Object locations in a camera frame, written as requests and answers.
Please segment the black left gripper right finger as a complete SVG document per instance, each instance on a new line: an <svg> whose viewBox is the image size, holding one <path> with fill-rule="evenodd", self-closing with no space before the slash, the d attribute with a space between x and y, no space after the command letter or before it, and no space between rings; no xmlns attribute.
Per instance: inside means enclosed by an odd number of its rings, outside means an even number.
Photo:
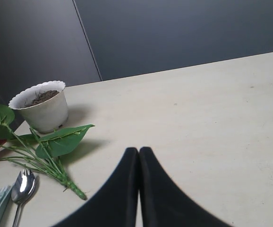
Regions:
<svg viewBox="0 0 273 227"><path fill-rule="evenodd" d="M144 227L228 227L190 199L167 175L153 150L139 151L140 200Z"/></svg>

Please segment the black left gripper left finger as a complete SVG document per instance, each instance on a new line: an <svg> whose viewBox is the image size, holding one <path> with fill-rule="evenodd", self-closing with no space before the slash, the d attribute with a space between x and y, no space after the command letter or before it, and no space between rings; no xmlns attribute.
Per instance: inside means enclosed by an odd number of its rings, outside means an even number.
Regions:
<svg viewBox="0 0 273 227"><path fill-rule="evenodd" d="M139 153L126 148L108 180L82 207L56 227L134 227L139 189Z"/></svg>

